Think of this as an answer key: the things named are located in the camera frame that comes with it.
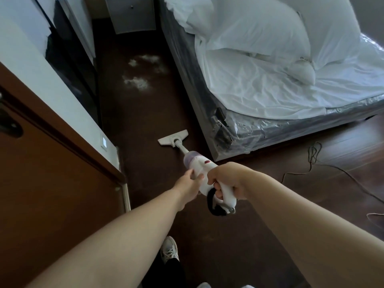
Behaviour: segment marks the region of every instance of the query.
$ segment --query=door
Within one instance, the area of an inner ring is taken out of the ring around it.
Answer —
[[[22,287],[124,207],[117,183],[1,108],[0,283]]]

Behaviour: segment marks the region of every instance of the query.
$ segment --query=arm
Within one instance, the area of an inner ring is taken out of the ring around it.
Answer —
[[[151,266],[178,211],[193,200],[202,182],[190,178],[122,215],[61,257],[28,288],[136,288]]]
[[[234,186],[238,198],[250,201],[312,287],[384,287],[384,242],[378,238],[242,165],[221,165],[208,178],[209,184],[217,179]]]

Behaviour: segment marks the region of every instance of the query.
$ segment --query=mattress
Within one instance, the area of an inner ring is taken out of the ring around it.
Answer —
[[[158,2],[162,30],[215,161],[384,112],[384,93],[300,120],[262,119],[229,111],[207,88],[195,53],[195,36],[178,24],[164,0]]]

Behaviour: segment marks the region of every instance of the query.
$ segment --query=nightstand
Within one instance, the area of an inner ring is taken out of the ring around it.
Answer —
[[[156,30],[153,0],[106,0],[116,34]]]

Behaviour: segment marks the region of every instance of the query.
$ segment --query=black pants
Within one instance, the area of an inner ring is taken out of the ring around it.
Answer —
[[[184,268],[177,259],[168,260],[164,264],[158,253],[142,281],[142,286],[143,288],[185,288],[187,283]]]

